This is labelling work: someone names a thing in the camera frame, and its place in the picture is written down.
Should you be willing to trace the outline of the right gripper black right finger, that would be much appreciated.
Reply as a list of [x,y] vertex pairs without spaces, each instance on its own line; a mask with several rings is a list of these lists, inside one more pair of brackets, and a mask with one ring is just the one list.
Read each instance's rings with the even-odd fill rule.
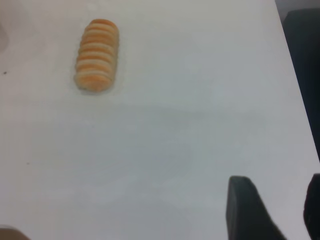
[[320,240],[320,174],[313,175],[306,193],[303,219],[311,240]]

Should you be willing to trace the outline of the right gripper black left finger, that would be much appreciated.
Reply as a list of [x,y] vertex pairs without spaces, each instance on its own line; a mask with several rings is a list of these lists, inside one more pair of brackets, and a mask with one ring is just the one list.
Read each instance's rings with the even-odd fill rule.
[[246,176],[228,181],[226,226],[229,240],[284,240],[254,183]]

